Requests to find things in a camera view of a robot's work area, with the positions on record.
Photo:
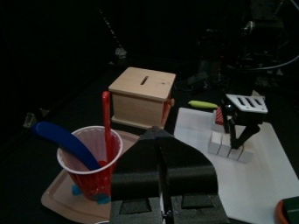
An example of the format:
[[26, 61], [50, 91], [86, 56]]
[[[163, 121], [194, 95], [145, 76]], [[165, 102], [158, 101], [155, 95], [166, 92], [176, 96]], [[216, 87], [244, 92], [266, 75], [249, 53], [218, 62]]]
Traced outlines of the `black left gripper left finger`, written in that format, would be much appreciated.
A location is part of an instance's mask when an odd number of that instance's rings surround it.
[[162, 224], [155, 133], [150, 129], [117, 162], [110, 224]]

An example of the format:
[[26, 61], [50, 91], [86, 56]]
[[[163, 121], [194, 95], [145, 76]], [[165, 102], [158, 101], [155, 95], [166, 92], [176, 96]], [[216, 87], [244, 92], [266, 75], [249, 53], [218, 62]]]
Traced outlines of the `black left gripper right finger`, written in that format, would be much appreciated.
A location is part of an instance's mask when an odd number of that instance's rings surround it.
[[212, 161], [166, 130], [157, 131], [157, 156], [167, 224], [230, 224]]

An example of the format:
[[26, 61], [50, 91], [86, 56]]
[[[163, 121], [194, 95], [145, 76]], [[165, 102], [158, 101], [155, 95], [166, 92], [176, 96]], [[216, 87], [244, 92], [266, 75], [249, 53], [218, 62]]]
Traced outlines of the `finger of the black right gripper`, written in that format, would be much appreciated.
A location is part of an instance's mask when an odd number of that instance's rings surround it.
[[233, 148], [238, 149], [260, 131], [258, 125], [248, 126], [241, 135], [233, 137]]
[[236, 130], [236, 122], [233, 118], [229, 120], [229, 131], [230, 131], [230, 144], [232, 149], [238, 149], [238, 139], [237, 139], [237, 130]]

